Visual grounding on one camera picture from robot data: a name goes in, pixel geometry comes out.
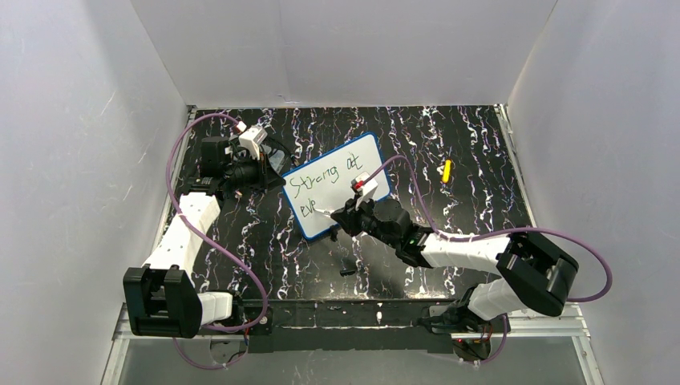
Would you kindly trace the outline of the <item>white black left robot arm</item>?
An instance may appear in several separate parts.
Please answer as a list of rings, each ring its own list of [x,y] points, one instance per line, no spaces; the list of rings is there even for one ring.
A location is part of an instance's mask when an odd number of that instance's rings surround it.
[[[244,321],[234,291],[196,291],[191,279],[195,260],[228,196],[281,187],[281,170],[293,163],[289,150],[275,139],[253,145],[236,137],[201,141],[198,173],[180,195],[181,212],[143,265],[123,276],[134,335],[192,338],[203,326],[233,327]]]

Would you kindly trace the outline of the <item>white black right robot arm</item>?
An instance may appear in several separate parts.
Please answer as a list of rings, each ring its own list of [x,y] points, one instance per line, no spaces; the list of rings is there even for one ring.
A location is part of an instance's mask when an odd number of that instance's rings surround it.
[[[413,222],[394,199],[347,201],[326,216],[351,236],[365,233],[390,246],[409,266],[453,266],[498,275],[495,281],[466,291],[450,312],[455,320],[490,321],[523,309],[559,316],[579,269],[573,257],[540,233],[440,235]]]

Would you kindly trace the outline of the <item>blue framed whiteboard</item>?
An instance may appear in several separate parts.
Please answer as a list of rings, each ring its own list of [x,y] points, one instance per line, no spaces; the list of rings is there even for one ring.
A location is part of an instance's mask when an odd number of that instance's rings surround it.
[[[283,175],[285,196],[302,236],[313,240],[336,225],[315,209],[335,211],[354,197],[350,182],[384,164],[378,137],[368,132]]]

